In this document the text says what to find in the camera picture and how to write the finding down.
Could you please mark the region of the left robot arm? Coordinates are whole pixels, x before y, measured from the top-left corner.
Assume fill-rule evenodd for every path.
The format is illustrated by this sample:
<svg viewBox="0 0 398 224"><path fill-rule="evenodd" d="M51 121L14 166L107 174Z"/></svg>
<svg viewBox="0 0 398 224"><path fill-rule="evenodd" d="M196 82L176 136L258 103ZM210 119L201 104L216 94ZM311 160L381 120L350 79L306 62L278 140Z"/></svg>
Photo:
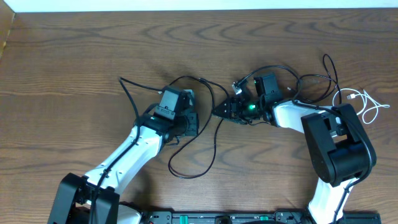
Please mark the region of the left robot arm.
<svg viewBox="0 0 398 224"><path fill-rule="evenodd" d="M124 142L83 176L67 174L58 186L49 223L139 223L141 214L119 203L139 170L173 138L198 136L193 90L162 89L160 103L137 117Z"/></svg>

